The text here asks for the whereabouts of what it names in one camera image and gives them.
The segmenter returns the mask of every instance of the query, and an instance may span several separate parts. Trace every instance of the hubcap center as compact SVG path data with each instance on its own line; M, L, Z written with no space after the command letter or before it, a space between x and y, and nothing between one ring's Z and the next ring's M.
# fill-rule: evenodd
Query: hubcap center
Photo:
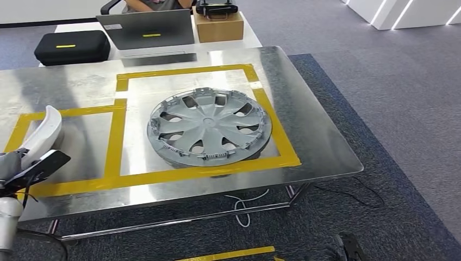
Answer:
M213 120L212 118L205 118L205 119L203 119L203 123L204 123L205 126L207 126L207 127L214 127L214 126L216 125L215 120Z

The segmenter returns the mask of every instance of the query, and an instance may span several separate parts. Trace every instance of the cable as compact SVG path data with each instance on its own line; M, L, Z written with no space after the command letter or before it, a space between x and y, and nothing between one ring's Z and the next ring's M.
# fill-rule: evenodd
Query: cable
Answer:
M319 186L314 186L315 188L317 189L320 189L320 190L324 190L324 191L329 191L329 192L334 192L334 193L339 193L339 194L345 194L353 199L355 199L357 202L359 202L360 204L364 205L364 206L367 206L367 207L370 207L370 208L373 208L373 209L376 209L376 208L380 208L380 207L384 207L385 206L385 202L384 202L384 199L376 192L374 191L373 189L371 189L370 187L368 187L367 185L365 185L361 180L359 180L357 177L352 177L354 179L356 179L362 186L366 187L368 190L370 190L371 192L373 192L373 194L375 194L379 200L381 201L381 204L377 205L377 206L374 206L374 205L371 205L371 204L367 204L361 200L359 200L357 197L354 196L354 194L351 194L349 192L344 192L344 191L337 191L337 190L332 190L332 189L326 189L326 188L322 188L322 187L319 187Z
M39 174L41 173L36 173L35 175L32 175L29 180L27 181L27 185L26 185L26 190L24 191L24 200L22 201L22 207L23 208L26 208L26 204L27 204L27 199L29 197L29 189L30 189L30 184L32 183L32 181L35 179L36 176L38 176Z
M32 194L30 194L30 193L22 192L22 191L17 191L17 192L10 193L10 194L6 195L5 197L9 197L9 196L11 196L11 195L13 195L13 194L27 194L27 195L30 196L35 202L38 202L38 201L39 201L36 197L34 197L34 195L32 195Z
M262 193L261 195L259 195L259 196L257 196L257 197L254 197L254 198L251 198L251 199L249 199L249 200L243 200L243 199L241 199L241 198L239 198L239 197L230 196L230 195L224 195L224 196L225 196L225 197L234 198L234 199L237 200L236 203L235 203L235 205L234 205L234 210L237 210L237 209L238 209L239 203L242 203L243 209L245 209L245 208L246 208L246 205L245 205L245 202L246 202L246 201L257 200L257 199L259 199L259 198L264 197L267 193L269 193L269 189L267 189L266 192ZM250 214L247 213L246 216L247 216L247 219L248 219L248 224L247 224L247 225L244 225L244 224L242 224L242 222L240 221L239 216L238 216L238 215L235 215L235 218L237 219L237 222L239 223L240 226L243 226L243 227L249 227L249 226L250 226L250 222L251 222Z
M62 261L67 261L68 260L69 252L67 250L66 245L61 240L57 239L55 236L50 235L50 234L46 234L46 233L37 232L37 231L26 230L26 229L22 229L22 228L18 228L17 233L18 234L21 234L21 233L22 234L31 234L31 235L35 235L37 237L45 237L45 238L51 239L52 242L58 243L61 246L61 248L63 249L63 255L62 255L61 260Z

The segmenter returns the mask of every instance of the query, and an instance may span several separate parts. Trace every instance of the silver laptop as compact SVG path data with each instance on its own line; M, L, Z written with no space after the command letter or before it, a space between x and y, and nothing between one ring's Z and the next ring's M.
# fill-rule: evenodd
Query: silver laptop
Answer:
M98 15L119 50L194 43L189 9Z

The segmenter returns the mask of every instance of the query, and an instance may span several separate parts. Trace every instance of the white desk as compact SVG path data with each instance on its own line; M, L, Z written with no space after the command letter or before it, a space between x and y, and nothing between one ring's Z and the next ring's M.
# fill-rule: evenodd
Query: white desk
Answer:
M109 60L119 60L125 58L139 58L149 57L158 55L168 54L183 54L183 53L197 53L197 52L209 52L209 51L220 51L226 49L237 49L237 48L252 48L261 47L261 43L253 32L250 24L240 12L244 20L244 38L238 41L225 41L225 42L206 42L200 43L198 40L197 28L195 26L194 16L191 15L192 19L192 30L194 31L195 43L192 45L176 45L176 46L163 46L153 48L142 48L142 49L130 49L130 50L118 50L114 43L110 41L110 54ZM76 23L76 24L61 24L56 27L55 33L62 32L77 32L85 30L101 30L103 32L101 24L98 22L94 23Z

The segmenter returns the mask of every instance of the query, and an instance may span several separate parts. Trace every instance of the brown box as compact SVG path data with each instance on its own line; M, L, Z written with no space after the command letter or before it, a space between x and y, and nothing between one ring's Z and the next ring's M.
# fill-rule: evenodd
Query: brown box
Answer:
M244 38L244 20L240 13L229 14L225 20L210 20L197 14L194 9L194 19L200 42L233 41Z

